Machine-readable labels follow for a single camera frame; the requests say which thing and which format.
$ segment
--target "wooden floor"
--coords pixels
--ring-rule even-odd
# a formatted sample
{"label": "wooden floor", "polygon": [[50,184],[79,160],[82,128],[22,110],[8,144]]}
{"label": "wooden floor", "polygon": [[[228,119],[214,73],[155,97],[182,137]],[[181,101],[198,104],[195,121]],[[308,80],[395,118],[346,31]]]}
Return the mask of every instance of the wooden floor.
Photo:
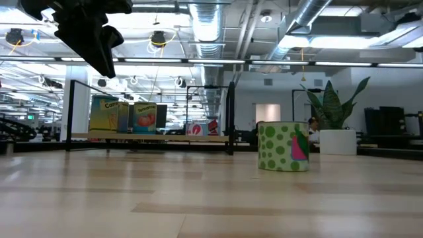
{"label": "wooden floor", "polygon": [[0,237],[423,237],[423,163],[256,153],[23,153],[0,158]]}

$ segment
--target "ceiling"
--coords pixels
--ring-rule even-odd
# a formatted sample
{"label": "ceiling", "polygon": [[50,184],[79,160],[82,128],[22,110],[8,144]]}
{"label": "ceiling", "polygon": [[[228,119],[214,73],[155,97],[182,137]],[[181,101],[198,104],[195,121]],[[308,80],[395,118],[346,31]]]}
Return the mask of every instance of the ceiling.
{"label": "ceiling", "polygon": [[[57,23],[52,18],[53,11],[51,9],[43,12],[44,20],[38,21],[29,17],[22,11],[13,7],[13,0],[9,5],[0,7],[0,55],[6,56],[13,51],[13,56],[50,56],[50,57],[77,57],[78,55],[66,46],[61,40],[54,36],[57,30]],[[156,2],[172,2],[172,1],[134,1],[134,4],[144,5]],[[185,4],[191,1],[178,1]],[[237,48],[238,38],[241,33],[241,25],[245,20],[249,20],[249,27],[254,18],[255,4],[252,8],[252,15],[248,18],[245,14],[248,0],[234,1],[207,1],[224,3],[223,6],[223,39],[220,44],[223,45],[223,58],[234,59]],[[362,14],[363,11],[372,11],[378,13],[380,11],[394,11],[421,1],[366,1],[366,0],[334,0],[327,7],[321,16],[347,16],[354,17]],[[262,9],[271,10],[270,22],[257,22],[251,43],[249,44],[246,58],[250,56],[265,56],[269,54],[278,42],[278,27],[284,16],[294,12],[297,8],[296,0],[280,0],[264,2]],[[196,45],[198,41],[194,37],[192,30],[192,19],[189,15],[169,14],[169,13],[132,13],[130,15],[115,14],[108,15],[108,24],[117,28],[125,39],[125,42],[115,47],[112,51],[114,57],[117,58],[196,58]],[[13,50],[14,46],[5,41],[5,35],[11,28],[21,28],[24,36],[25,47],[18,47]],[[164,47],[163,51],[154,50],[150,47],[150,36],[154,31],[162,30],[165,32],[165,38],[170,42]],[[396,48],[384,50],[347,50],[347,49],[321,49],[321,48],[304,48],[303,51],[292,49],[288,52],[291,60],[324,60],[324,61],[398,61],[407,62],[411,60],[415,53],[410,48]],[[203,85],[201,76],[201,65],[190,65],[189,67],[170,67],[170,66],[135,66],[135,65],[117,65],[115,66],[116,78],[107,79],[98,72],[90,69],[93,82],[92,85],[103,91],[115,93],[119,97],[123,97],[121,92],[139,93],[135,95],[135,100],[153,101],[169,103],[182,103],[186,97],[186,89],[176,86],[175,79],[184,79],[187,85]],[[31,62],[0,62],[0,80],[3,88],[1,90],[22,90],[22,91],[51,91],[52,89],[42,86],[40,83],[40,75],[45,78],[65,83],[66,64],[36,64]],[[303,70],[302,67],[290,67],[287,71],[292,75]],[[327,67],[308,67],[306,72],[324,72],[326,75],[335,73],[337,69]],[[250,84],[254,88],[253,77],[247,77],[249,80],[240,81],[240,83]],[[98,80],[105,79],[106,87],[99,87]],[[51,108],[52,110],[61,110],[63,103],[63,91],[53,89],[54,93],[25,93],[28,97],[11,97],[11,94],[3,94],[3,103],[8,102],[16,104],[17,102],[28,104],[36,104],[43,108]],[[197,91],[198,96],[193,97],[192,103],[197,103],[200,116],[206,115],[207,101],[202,95],[203,90]],[[183,106],[180,112],[175,112],[182,118]]]}

